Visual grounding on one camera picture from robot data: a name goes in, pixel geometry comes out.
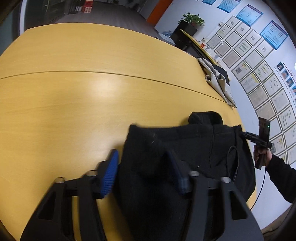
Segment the operator right hand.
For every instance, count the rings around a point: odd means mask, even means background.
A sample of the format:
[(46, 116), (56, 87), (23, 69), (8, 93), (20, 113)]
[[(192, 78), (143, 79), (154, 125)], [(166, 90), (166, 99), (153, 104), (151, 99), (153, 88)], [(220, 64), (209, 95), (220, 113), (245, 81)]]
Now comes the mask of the operator right hand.
[(262, 166), (267, 167), (273, 155), (270, 149), (264, 149), (262, 146), (255, 145), (253, 151), (253, 159), (255, 163), (262, 163)]

